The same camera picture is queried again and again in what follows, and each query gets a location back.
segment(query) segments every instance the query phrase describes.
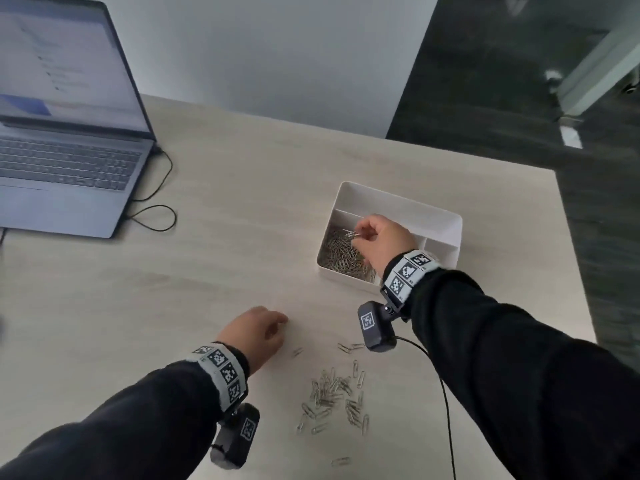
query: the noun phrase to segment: wrist strap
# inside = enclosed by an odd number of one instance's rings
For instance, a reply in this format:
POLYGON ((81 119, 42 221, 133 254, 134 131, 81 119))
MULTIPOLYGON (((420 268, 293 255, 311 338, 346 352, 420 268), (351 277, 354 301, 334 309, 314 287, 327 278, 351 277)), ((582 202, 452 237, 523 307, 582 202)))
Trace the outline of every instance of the wrist strap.
POLYGON ((185 359, 197 362, 220 393, 220 409, 234 410, 247 395, 246 378, 236 356, 224 345, 215 343, 194 350, 185 359))
POLYGON ((382 286, 382 294, 388 304, 400 312, 411 291, 425 274, 440 267, 436 257, 426 251, 413 250, 405 254, 389 273, 382 286))

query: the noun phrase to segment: left hand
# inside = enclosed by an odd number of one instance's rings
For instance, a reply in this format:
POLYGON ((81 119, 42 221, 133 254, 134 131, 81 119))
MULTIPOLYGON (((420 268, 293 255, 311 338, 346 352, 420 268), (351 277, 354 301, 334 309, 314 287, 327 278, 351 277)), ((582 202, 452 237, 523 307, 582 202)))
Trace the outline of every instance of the left hand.
POLYGON ((288 321, 283 313, 256 306, 224 327, 216 341, 240 350, 252 375, 280 350, 284 343, 282 324, 288 321))

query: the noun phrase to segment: black sleeve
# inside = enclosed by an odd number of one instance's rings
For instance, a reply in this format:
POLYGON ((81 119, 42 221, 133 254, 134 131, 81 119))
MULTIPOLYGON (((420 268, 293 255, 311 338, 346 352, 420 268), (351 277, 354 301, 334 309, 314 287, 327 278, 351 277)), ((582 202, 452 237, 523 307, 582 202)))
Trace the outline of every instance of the black sleeve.
POLYGON ((459 271, 426 275, 408 307, 436 370, 515 478, 640 478, 635 371, 459 271))
MULTIPOLYGON (((227 347, 249 377, 244 355, 227 347)), ((193 362, 151 372, 84 421, 55 428, 0 468, 11 480, 186 480, 222 418, 218 390, 193 362)))

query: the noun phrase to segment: gray floor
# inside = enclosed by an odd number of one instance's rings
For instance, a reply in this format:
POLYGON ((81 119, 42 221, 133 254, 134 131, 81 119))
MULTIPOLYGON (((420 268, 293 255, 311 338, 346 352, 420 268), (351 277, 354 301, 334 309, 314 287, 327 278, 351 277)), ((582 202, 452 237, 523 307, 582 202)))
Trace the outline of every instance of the gray floor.
POLYGON ((555 169, 598 341, 640 371, 640 95, 612 90, 584 149, 564 146, 544 71, 571 71, 606 30, 554 8, 440 0, 388 138, 555 169))

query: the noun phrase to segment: wooden desk surface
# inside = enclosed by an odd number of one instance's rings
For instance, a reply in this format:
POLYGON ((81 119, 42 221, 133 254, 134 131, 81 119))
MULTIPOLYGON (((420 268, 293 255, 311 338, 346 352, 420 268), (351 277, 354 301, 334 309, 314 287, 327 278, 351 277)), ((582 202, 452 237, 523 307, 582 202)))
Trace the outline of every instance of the wooden desk surface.
MULTIPOLYGON (((235 473, 203 461, 193 478, 451 478, 442 392, 431 364, 399 344, 351 356, 356 309, 372 295, 317 275, 333 199, 352 180, 462 215, 458 268, 502 301, 593 340, 553 172, 421 146, 145 98, 175 173, 152 203, 180 214, 174 232, 134 223, 112 241, 11 231, 0 309, 0 461, 49 428, 84 418, 149 371, 213 340, 263 304, 287 313, 287 342, 250 381, 262 412, 249 461, 235 473), (295 360, 291 351, 304 347, 295 360), (361 437, 342 414, 317 436, 295 435, 310 380, 332 366, 366 371, 371 417, 361 437), (331 468, 351 456, 353 465, 331 468)), ((156 160, 141 194, 157 185, 156 160)), ((160 226, 164 211, 149 213, 160 226)), ((396 326, 411 337, 409 326, 396 326)), ((453 398, 458 477, 510 478, 453 398)))

